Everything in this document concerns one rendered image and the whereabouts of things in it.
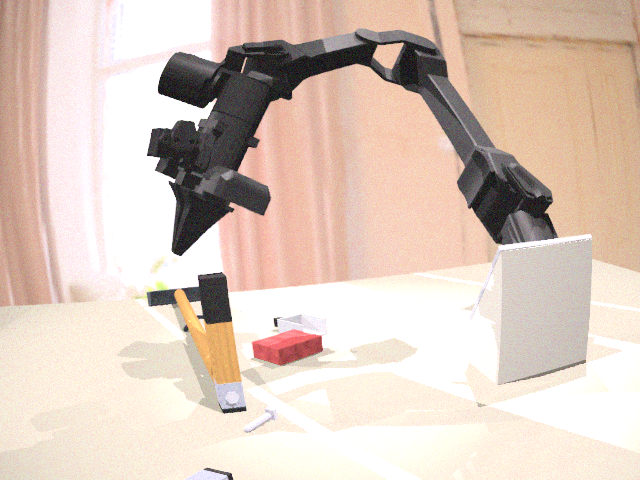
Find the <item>dark grey bent rod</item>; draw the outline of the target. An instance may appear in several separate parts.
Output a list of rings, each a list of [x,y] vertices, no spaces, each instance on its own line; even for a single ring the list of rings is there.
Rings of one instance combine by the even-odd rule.
[[[196,315],[197,319],[203,319],[202,315]],[[185,325],[185,327],[183,328],[184,332],[186,332],[188,329],[187,324]]]

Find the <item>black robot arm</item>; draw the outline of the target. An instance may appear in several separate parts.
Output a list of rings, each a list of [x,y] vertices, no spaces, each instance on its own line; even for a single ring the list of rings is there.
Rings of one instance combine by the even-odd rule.
[[[376,61],[377,45],[404,43],[392,69]],[[243,73],[242,66],[247,57]],[[550,189],[512,154],[496,149],[448,80],[447,63],[434,42],[402,30],[353,33],[292,45],[282,39],[229,47],[220,63],[175,52],[167,61],[158,94],[240,118],[258,128],[270,102],[292,99],[311,76],[354,64],[370,67],[383,80],[418,93],[427,103],[465,165],[457,185],[468,208],[495,244],[522,244],[559,238],[546,209]],[[214,125],[213,125],[214,127]],[[217,132],[202,133],[195,122],[177,120],[172,129],[151,130],[147,156],[194,159],[205,169]],[[202,166],[200,167],[200,164]]]

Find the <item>long orange l-shaped rod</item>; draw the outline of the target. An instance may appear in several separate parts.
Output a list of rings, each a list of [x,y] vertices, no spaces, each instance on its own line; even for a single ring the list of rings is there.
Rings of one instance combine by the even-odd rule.
[[[232,473],[206,467],[185,480],[234,480]]]

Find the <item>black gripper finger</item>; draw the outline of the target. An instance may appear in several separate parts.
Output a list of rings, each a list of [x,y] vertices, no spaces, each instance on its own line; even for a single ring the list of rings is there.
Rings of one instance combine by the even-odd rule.
[[[185,201],[182,196],[181,185],[177,183],[173,183],[168,180],[169,186],[171,186],[173,190],[173,194],[176,198],[175,202],[175,215],[174,215],[174,223],[173,223],[173,232],[172,232],[172,247],[171,251],[173,252],[173,247],[177,235],[178,226],[185,208]]]
[[[181,186],[185,208],[178,226],[173,253],[182,256],[201,236],[234,208]]]

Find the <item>red rectangular block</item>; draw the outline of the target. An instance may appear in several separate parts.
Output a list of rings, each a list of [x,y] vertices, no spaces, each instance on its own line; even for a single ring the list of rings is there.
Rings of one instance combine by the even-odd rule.
[[[323,351],[322,336],[290,330],[252,342],[254,357],[283,365]]]

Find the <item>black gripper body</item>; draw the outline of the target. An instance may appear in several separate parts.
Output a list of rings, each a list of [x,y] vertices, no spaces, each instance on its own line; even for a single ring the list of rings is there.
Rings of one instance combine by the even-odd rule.
[[[196,156],[182,158],[190,164],[187,167],[179,163],[180,158],[168,157],[160,158],[154,171],[217,202],[228,206],[232,202],[264,216],[272,199],[268,186],[238,172],[248,147],[257,149],[261,140],[253,137],[256,127],[218,111],[211,111],[207,119],[200,118],[197,126],[203,128],[202,133],[211,127],[217,132],[205,169],[192,164]]]

